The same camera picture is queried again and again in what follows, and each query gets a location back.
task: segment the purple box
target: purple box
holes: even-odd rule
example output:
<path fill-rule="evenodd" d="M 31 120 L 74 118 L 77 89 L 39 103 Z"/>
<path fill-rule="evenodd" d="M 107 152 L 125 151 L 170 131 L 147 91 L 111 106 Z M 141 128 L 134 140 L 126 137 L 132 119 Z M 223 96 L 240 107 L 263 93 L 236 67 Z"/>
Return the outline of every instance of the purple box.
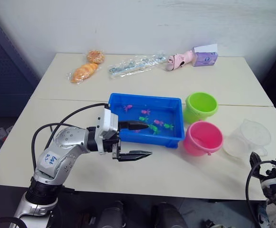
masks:
<path fill-rule="evenodd" d="M 192 64 L 194 67 L 214 65 L 218 58 L 217 52 L 196 52 Z"/>

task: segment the pink toy fish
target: pink toy fish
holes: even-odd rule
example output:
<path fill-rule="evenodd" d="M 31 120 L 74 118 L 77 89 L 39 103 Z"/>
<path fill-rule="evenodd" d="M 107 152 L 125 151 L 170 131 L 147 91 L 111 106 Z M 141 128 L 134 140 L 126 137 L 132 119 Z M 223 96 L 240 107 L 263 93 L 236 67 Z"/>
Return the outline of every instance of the pink toy fish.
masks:
<path fill-rule="evenodd" d="M 127 106 L 124 106 L 123 109 L 127 112 L 129 109 L 133 107 L 132 104 L 128 104 Z"/>
<path fill-rule="evenodd" d="M 149 109 L 147 109 L 147 110 L 141 110 L 141 113 L 145 114 L 145 115 L 150 115 L 151 111 Z"/>
<path fill-rule="evenodd" d="M 162 126 L 164 124 L 163 121 L 160 121 L 160 120 L 154 120 L 153 122 L 160 126 Z"/>

